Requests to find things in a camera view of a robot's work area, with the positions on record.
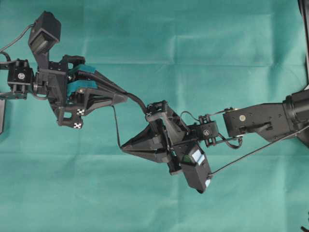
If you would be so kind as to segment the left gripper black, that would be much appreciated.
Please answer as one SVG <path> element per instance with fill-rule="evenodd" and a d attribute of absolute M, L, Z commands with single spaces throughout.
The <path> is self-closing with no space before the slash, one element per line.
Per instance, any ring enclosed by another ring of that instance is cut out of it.
<path fill-rule="evenodd" d="M 48 55 L 35 59 L 33 95 L 45 96 L 59 126 L 81 129 L 86 110 L 127 101 L 126 91 L 86 65 L 84 57 L 64 55 L 59 62 L 50 61 Z"/>

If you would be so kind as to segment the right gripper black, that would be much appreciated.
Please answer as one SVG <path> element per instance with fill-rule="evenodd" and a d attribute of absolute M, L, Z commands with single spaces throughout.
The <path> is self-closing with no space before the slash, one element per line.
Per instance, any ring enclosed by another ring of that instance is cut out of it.
<path fill-rule="evenodd" d="M 121 146 L 125 153 L 158 163 L 167 163 L 170 174 L 182 171 L 181 161 L 190 148 L 199 142 L 191 130 L 166 101 L 147 106 L 149 125 Z"/>

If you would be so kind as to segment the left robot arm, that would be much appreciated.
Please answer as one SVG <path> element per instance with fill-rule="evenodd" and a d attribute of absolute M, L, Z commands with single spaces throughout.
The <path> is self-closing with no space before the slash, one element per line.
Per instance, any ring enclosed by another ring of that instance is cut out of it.
<path fill-rule="evenodd" d="M 85 64 L 81 56 L 65 55 L 60 62 L 48 63 L 36 73 L 27 60 L 10 60 L 0 64 L 8 70 L 10 92 L 1 93 L 2 100 L 26 99 L 32 94 L 48 100 L 59 126 L 80 129 L 82 117 L 95 109 L 126 102 L 126 92 Z"/>

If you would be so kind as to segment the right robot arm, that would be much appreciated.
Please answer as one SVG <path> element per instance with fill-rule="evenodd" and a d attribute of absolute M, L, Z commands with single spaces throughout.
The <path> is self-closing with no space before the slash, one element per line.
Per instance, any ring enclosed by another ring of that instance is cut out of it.
<path fill-rule="evenodd" d="M 268 142 L 297 136 L 304 144 L 309 143 L 309 91 L 302 90 L 286 97 L 282 103 L 263 103 L 250 107 L 221 111 L 228 138 L 223 137 L 215 121 L 206 114 L 186 125 L 166 101 L 154 102 L 146 108 L 148 126 L 121 146 L 123 152 L 154 162 L 165 162 L 171 174 L 183 171 L 181 164 L 195 164 L 202 149 L 218 144 L 218 137 L 232 149 L 238 149 L 242 137 L 257 133 Z"/>

